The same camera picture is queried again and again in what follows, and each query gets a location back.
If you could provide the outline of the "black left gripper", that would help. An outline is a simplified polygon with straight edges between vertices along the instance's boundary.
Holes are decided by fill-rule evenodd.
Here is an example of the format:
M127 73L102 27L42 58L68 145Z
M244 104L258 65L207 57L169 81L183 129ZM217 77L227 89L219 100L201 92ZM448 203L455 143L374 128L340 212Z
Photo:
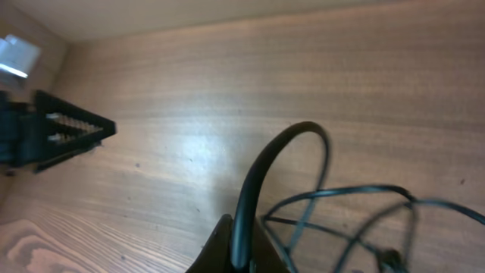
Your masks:
M35 172L88 152L116 134L114 121L37 90L33 112L1 91L1 164L22 167L36 162Z

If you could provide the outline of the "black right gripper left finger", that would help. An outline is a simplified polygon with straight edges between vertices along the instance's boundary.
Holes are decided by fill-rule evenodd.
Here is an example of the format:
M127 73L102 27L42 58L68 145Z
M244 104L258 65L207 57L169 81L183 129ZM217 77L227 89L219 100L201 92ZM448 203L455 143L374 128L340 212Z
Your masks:
M233 226L231 215L222 215L200 254L186 273L231 272L230 239Z

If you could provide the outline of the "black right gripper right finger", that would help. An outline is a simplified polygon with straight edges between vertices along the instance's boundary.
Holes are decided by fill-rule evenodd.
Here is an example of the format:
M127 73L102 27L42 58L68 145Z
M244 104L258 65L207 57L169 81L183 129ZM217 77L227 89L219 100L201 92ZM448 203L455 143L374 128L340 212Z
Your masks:
M289 273L258 221L253 225L252 263L255 273Z

